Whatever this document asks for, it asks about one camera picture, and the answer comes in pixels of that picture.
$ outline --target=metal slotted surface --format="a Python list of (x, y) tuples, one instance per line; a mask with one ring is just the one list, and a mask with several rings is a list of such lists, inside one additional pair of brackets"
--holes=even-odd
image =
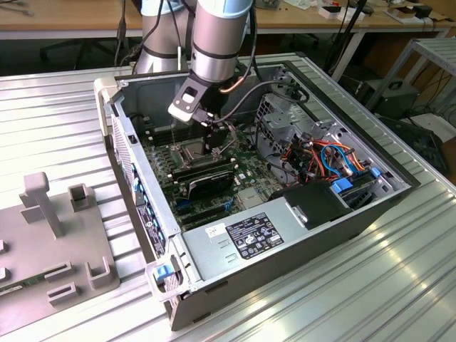
[[(144, 259), (100, 133), (95, 125), (85, 126), (96, 120), (91, 81), (85, 90), (81, 89), (86, 98), (77, 101), (79, 95), (66, 91), (66, 87), (76, 86), (74, 80), (81, 77), (80, 72), (40, 76), (28, 87), (34, 95), (18, 90), (30, 76), (9, 78), (6, 82), (0, 79), (0, 98), (5, 99), (0, 101), (0, 204), (10, 205), (11, 200), (16, 200), (19, 174), (27, 169), (45, 169), (52, 191), (64, 191), (67, 185), (77, 182), (95, 186), (122, 279), (118, 289), (13, 332), (5, 340), (456, 339), (456, 189), (310, 61), (295, 54), (259, 60), (294, 62), (413, 173), (422, 183), (421, 188), (358, 238), (209, 318), (171, 332), (163, 305), (151, 296), (144, 279)], [(95, 79), (112, 72), (113, 69), (91, 71), (91, 75)], [(47, 85), (53, 87), (50, 82), (59, 84), (60, 94), (47, 89)], [(2, 96), (5, 91), (11, 95)], [(317, 117), (327, 115), (315, 99), (308, 105)]]
[(456, 76), (456, 39), (418, 39), (413, 48), (424, 57)]

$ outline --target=power supply label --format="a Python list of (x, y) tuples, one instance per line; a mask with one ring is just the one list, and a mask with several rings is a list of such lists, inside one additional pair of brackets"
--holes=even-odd
[(264, 212), (226, 227), (243, 259), (250, 259), (284, 243)]

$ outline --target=motherboard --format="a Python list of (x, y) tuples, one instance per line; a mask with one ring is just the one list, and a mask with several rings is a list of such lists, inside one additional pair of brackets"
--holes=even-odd
[(168, 204), (183, 230), (190, 230), (266, 202), (286, 186), (268, 170), (251, 142), (252, 132), (236, 130), (221, 147), (202, 154), (202, 138), (142, 146)]

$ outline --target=black chair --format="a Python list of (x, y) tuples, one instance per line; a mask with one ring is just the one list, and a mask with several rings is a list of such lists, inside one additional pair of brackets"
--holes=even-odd
[(74, 63), (73, 70), (78, 70), (81, 61), (85, 53), (90, 53), (92, 49), (97, 49), (106, 53), (109, 56), (114, 58), (115, 52), (106, 48), (100, 42), (102, 41), (117, 41), (116, 38), (80, 38), (80, 39), (70, 39), (68, 41), (61, 41), (59, 43), (55, 43), (44, 48), (40, 48), (40, 59), (43, 62), (49, 61), (48, 52), (52, 50), (56, 50), (57, 48), (66, 48), (69, 46), (81, 46), (79, 49), (78, 55), (76, 56), (76, 61)]

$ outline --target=wooden desk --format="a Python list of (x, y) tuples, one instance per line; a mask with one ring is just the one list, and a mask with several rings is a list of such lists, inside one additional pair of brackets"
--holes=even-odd
[[(102, 38), (116, 37), (121, 13), (121, 0), (27, 0), (33, 17), (0, 10), (0, 39), (40, 38)], [(142, 18), (130, 0), (127, 0), (125, 18), (127, 36), (142, 36)], [(335, 33), (341, 22), (328, 20), (317, 9), (305, 11), (282, 3), (279, 10), (258, 9), (259, 33)], [(368, 32), (421, 32), (437, 31), (437, 36), (447, 34), (453, 24), (444, 21), (423, 26), (401, 24), (392, 19), (382, 8), (376, 8), (372, 16), (357, 23), (346, 52), (333, 73), (337, 80), (343, 74), (359, 43)]]

